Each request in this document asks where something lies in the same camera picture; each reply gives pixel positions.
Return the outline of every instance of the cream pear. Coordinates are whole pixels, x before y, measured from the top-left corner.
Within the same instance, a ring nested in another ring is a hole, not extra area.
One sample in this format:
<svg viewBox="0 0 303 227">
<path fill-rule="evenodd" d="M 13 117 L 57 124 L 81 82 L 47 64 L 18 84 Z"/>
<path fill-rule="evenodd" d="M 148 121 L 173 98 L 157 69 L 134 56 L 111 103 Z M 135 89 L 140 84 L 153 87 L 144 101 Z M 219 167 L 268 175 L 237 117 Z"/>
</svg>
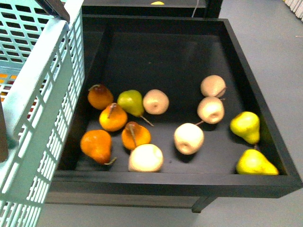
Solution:
<svg viewBox="0 0 303 227">
<path fill-rule="evenodd" d="M 184 155 L 196 153 L 204 142 L 204 133 L 196 125 L 185 123 L 177 127 L 174 133 L 177 150 Z"/>
<path fill-rule="evenodd" d="M 236 170 L 239 174 L 279 175 L 278 169 L 255 149 L 244 151 L 237 163 Z"/>
<path fill-rule="evenodd" d="M 205 97 L 199 103 L 197 113 L 202 121 L 208 124 L 217 124 L 225 114 L 222 101 L 217 97 Z"/>
<path fill-rule="evenodd" d="M 255 145 L 260 140 L 260 119 L 253 112 L 244 111 L 238 114 L 231 120 L 230 129 L 249 144 Z"/>
<path fill-rule="evenodd" d="M 163 166 L 163 153 L 153 144 L 137 146 L 129 156 L 128 170 L 130 172 L 158 172 Z"/>
<path fill-rule="evenodd" d="M 164 92 L 153 89 L 145 94 L 143 106 L 149 114 L 163 114 L 169 107 L 169 98 Z"/>
<path fill-rule="evenodd" d="M 222 77 L 211 75 L 204 78 L 200 85 L 201 93 L 205 96 L 220 98 L 226 91 L 226 84 Z"/>
</svg>

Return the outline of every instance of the fake fruit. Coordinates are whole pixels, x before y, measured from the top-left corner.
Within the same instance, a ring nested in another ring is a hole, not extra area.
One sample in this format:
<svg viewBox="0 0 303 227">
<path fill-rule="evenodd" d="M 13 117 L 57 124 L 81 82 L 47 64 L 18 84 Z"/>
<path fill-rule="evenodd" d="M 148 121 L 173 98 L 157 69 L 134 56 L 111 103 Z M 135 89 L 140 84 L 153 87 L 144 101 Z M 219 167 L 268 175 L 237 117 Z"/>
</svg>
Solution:
<svg viewBox="0 0 303 227">
<path fill-rule="evenodd" d="M 237 163 L 236 170 L 239 174 L 279 175 L 278 169 L 255 149 L 244 151 Z"/>
<path fill-rule="evenodd" d="M 217 97 L 205 97 L 199 103 L 197 113 L 202 121 L 208 124 L 217 124 L 224 117 L 224 106 Z"/>
<path fill-rule="evenodd" d="M 257 144 L 260 140 L 260 119 L 252 112 L 244 111 L 231 120 L 231 131 L 242 137 L 249 144 Z"/>
<path fill-rule="evenodd" d="M 163 153 L 160 148 L 153 144 L 143 144 L 131 152 L 128 170 L 131 172 L 158 172 L 163 161 Z"/>
<path fill-rule="evenodd" d="M 204 78 L 200 85 L 201 93 L 205 96 L 220 98 L 226 91 L 226 84 L 222 77 L 211 75 Z"/>
<path fill-rule="evenodd" d="M 112 103 L 101 112 L 99 122 L 104 130 L 117 131 L 126 124 L 127 113 L 117 103 Z"/>
<path fill-rule="evenodd" d="M 153 89 L 145 94 L 143 106 L 149 114 L 163 114 L 169 107 L 169 98 L 164 92 Z"/>
<path fill-rule="evenodd" d="M 123 146 L 126 149 L 133 150 L 137 146 L 150 143 L 152 136 L 147 128 L 136 122 L 129 122 L 121 134 Z"/>
<path fill-rule="evenodd" d="M 111 146 L 111 136 L 104 130 L 88 131 L 80 141 L 82 152 L 102 165 L 110 162 Z"/>
<path fill-rule="evenodd" d="M 110 90 L 102 84 L 95 84 L 89 89 L 89 103 L 98 110 L 104 110 L 114 101 Z"/>
<path fill-rule="evenodd" d="M 117 100 L 117 103 L 129 114 L 135 117 L 143 118 L 148 124 L 153 126 L 146 118 L 143 117 L 144 107 L 142 95 L 137 90 L 128 90 L 122 92 Z"/>
<path fill-rule="evenodd" d="M 151 5 L 164 5 L 164 2 L 155 1 L 155 2 L 151 3 Z"/>
<path fill-rule="evenodd" d="M 204 133 L 196 125 L 185 123 L 180 125 L 174 133 L 177 150 L 184 155 L 196 153 L 204 142 Z"/>
</svg>

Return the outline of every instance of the yellow pear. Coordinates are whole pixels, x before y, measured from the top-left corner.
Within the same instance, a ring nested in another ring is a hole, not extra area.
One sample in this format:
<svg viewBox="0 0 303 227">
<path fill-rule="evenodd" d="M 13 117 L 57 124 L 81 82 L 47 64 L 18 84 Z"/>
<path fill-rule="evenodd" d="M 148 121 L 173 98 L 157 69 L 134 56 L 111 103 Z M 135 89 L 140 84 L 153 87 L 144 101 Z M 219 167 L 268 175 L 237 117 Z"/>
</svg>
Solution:
<svg viewBox="0 0 303 227">
<path fill-rule="evenodd" d="M 257 144 L 260 140 L 260 119 L 253 112 L 238 114 L 231 120 L 230 129 L 250 144 Z"/>
<path fill-rule="evenodd" d="M 278 169 L 255 149 L 244 151 L 237 163 L 236 170 L 239 174 L 279 175 Z"/>
<path fill-rule="evenodd" d="M 164 5 L 164 2 L 155 1 L 155 2 L 151 3 L 151 5 Z"/>
</svg>

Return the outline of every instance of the pear stem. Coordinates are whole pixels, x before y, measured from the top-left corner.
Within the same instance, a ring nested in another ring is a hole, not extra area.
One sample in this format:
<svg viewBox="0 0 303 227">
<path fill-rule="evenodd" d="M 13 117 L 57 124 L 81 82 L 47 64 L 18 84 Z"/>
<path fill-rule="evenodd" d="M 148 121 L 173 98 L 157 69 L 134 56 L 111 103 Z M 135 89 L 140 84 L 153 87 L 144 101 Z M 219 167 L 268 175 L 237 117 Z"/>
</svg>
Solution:
<svg viewBox="0 0 303 227">
<path fill-rule="evenodd" d="M 117 157 L 114 157 L 109 163 L 104 163 L 104 165 L 106 166 L 110 166 L 111 164 L 114 163 L 114 161 L 116 161 Z"/>
<path fill-rule="evenodd" d="M 218 98 L 217 96 L 219 95 L 219 94 L 221 94 L 223 91 L 225 91 L 227 89 L 227 87 L 223 87 L 223 89 L 221 90 L 221 91 L 219 91 L 218 92 L 218 94 L 215 96 L 216 98 Z"/>
<path fill-rule="evenodd" d="M 100 84 L 95 84 L 95 85 L 91 86 L 91 88 L 89 89 L 89 91 L 91 91 L 94 87 L 99 87 L 99 86 L 100 86 Z"/>
<path fill-rule="evenodd" d="M 143 117 L 143 116 L 140 116 L 140 117 L 142 117 L 142 119 L 145 120 L 150 126 L 154 127 L 154 125 L 149 120 L 147 120 L 145 117 Z"/>
<path fill-rule="evenodd" d="M 108 116 L 107 116 L 107 119 L 110 117 L 110 115 L 112 114 L 113 112 L 113 109 L 116 107 L 116 103 L 112 103 L 110 105 L 110 109 L 109 109 L 109 113 L 108 113 Z"/>
<path fill-rule="evenodd" d="M 200 125 L 200 124 L 202 124 L 204 121 L 200 121 L 200 122 L 198 122 L 198 123 L 196 123 L 195 125 Z"/>
<path fill-rule="evenodd" d="M 136 136 L 134 134 L 134 128 L 132 125 L 129 125 L 129 130 L 131 131 L 131 134 L 132 134 L 132 138 L 134 140 L 134 146 L 137 147 L 137 142 L 136 142 Z"/>
</svg>

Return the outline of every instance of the green pear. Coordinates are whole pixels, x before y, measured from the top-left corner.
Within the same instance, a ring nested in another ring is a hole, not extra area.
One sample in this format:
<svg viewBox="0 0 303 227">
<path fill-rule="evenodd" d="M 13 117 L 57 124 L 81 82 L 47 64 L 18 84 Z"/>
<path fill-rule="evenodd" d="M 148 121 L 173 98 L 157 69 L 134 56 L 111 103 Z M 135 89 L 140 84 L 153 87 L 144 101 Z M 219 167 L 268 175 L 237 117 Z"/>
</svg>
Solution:
<svg viewBox="0 0 303 227">
<path fill-rule="evenodd" d="M 250 144 L 257 144 L 260 140 L 260 119 L 252 112 L 244 111 L 231 120 L 231 131 L 242 137 Z"/>
<path fill-rule="evenodd" d="M 117 99 L 117 103 L 124 109 L 125 112 L 143 118 L 150 126 L 153 126 L 145 117 L 142 95 L 137 90 L 128 90 L 122 92 Z"/>
<path fill-rule="evenodd" d="M 236 170 L 239 174 L 279 175 L 278 169 L 255 149 L 244 151 L 237 163 Z"/>
</svg>

